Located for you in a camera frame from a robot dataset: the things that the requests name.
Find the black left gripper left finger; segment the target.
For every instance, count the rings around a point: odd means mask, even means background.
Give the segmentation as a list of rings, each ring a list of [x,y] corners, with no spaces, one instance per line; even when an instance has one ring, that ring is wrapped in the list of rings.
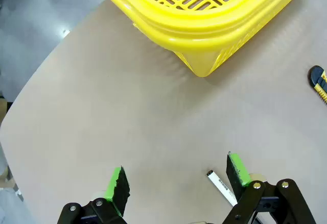
[[[57,223],[126,223],[123,216],[129,196],[130,186],[124,168],[117,167],[103,197],[98,197],[85,206],[67,203]]]

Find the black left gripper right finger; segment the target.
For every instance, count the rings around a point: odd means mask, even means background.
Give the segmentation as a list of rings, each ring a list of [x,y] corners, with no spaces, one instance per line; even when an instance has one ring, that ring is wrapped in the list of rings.
[[[282,179],[276,185],[253,180],[238,154],[227,155],[226,174],[236,196],[224,223],[261,223],[259,213],[269,213],[275,223],[315,223],[298,185]]]

